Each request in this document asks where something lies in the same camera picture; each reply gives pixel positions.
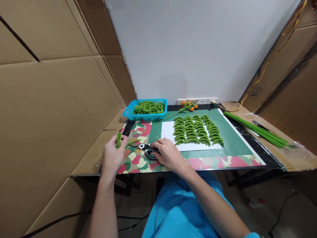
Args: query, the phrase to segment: hand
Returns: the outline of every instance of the hand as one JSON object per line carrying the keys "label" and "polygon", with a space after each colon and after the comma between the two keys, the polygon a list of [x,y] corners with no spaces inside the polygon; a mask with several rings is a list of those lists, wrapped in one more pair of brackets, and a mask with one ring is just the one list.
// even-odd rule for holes
{"label": "hand", "polygon": [[105,180],[114,180],[117,170],[119,169],[124,155],[125,147],[128,143],[127,136],[121,136],[120,148],[116,148],[117,137],[113,136],[107,144],[103,147],[103,158],[102,158],[102,178]]}
{"label": "hand", "polygon": [[152,145],[158,148],[161,153],[160,155],[159,153],[152,152],[158,161],[180,177],[183,177],[188,170],[192,169],[171,140],[165,137],[163,139],[160,138],[157,142],[152,143]]}

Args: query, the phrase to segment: blue shirt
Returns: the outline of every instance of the blue shirt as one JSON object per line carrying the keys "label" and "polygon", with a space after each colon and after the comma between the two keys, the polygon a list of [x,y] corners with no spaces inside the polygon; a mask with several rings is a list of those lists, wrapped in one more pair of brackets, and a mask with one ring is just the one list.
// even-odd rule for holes
{"label": "blue shirt", "polygon": [[[198,174],[228,202],[217,179],[207,171],[199,171]],[[142,237],[219,237],[219,235],[186,182],[173,174],[166,179],[156,199]],[[259,238],[259,236],[250,233],[246,238]]]}

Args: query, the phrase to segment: yellow cable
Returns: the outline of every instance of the yellow cable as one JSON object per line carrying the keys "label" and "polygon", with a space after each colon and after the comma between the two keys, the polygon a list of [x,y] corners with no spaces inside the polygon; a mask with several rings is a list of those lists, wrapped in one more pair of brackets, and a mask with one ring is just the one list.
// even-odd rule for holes
{"label": "yellow cable", "polygon": [[[266,67],[270,64],[271,60],[275,58],[275,56],[286,46],[286,44],[287,44],[288,41],[290,40],[290,38],[291,38],[291,36],[293,35],[293,33],[294,33],[294,31],[295,31],[295,28],[296,28],[296,26],[297,26],[297,24],[298,24],[299,17],[300,17],[300,15],[301,15],[301,13],[303,12],[303,9],[304,9],[304,7],[306,6],[306,4],[307,4],[307,0],[304,0],[304,1],[302,1],[302,2],[299,4],[299,6],[297,7],[296,11],[294,12],[294,14],[292,15],[292,17],[291,17],[290,20],[288,21],[288,23],[287,23],[287,25],[286,25],[284,31],[282,32],[282,36],[285,36],[285,35],[287,35],[288,33],[291,33],[291,34],[290,34],[289,37],[287,38],[285,44],[284,44],[284,45],[272,56],[272,58],[265,64],[265,66],[264,66],[264,68],[263,68],[263,71],[262,71],[262,73],[261,73],[261,75],[260,75],[258,81],[256,81],[256,82],[246,91],[246,96],[244,97],[244,99],[241,100],[241,105],[240,105],[239,107],[237,107],[236,109],[233,109],[233,110],[227,110],[227,109],[225,109],[225,108],[222,107],[222,106],[219,106],[219,107],[221,107],[222,109],[224,109],[224,110],[226,110],[226,111],[228,111],[228,112],[237,111],[237,110],[239,110],[239,109],[242,107],[244,100],[245,100],[245,99],[247,98],[247,96],[249,95],[249,92],[250,92],[250,91],[254,88],[254,86],[262,79],[263,74],[264,74],[264,72],[265,72],[265,69],[266,69]],[[296,17],[295,23],[292,25],[292,27],[291,27],[291,29],[290,29],[289,31],[285,32],[286,29],[288,28],[289,24],[290,24],[291,21],[293,20],[293,18],[296,16],[296,14],[298,14],[298,15],[297,15],[297,17]]]}

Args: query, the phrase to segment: plastic basket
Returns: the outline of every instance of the plastic basket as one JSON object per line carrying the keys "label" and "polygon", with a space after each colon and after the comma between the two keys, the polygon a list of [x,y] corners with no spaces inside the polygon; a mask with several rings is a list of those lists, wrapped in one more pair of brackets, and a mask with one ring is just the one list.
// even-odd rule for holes
{"label": "plastic basket", "polygon": [[[136,105],[139,105],[140,102],[143,101],[156,101],[156,102],[162,102],[165,104],[165,109],[163,113],[158,114],[141,114],[141,115],[133,115],[133,111]],[[164,119],[164,116],[167,112],[167,100],[166,99],[142,99],[142,100],[133,100],[130,102],[130,104],[127,106],[125,111],[123,112],[123,116],[126,116],[131,121],[135,120],[162,120]]]}

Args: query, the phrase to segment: electrical outlet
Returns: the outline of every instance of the electrical outlet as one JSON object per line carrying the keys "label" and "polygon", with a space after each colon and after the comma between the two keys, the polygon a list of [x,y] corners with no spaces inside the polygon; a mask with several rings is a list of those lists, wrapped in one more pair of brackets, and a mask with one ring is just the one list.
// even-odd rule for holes
{"label": "electrical outlet", "polygon": [[181,105],[183,101],[187,101],[187,99],[177,99],[177,105]]}
{"label": "electrical outlet", "polygon": [[196,100],[198,100],[197,104],[210,104],[211,101],[215,101],[217,102],[218,99],[187,99],[188,101],[191,101],[191,102],[195,102]]}

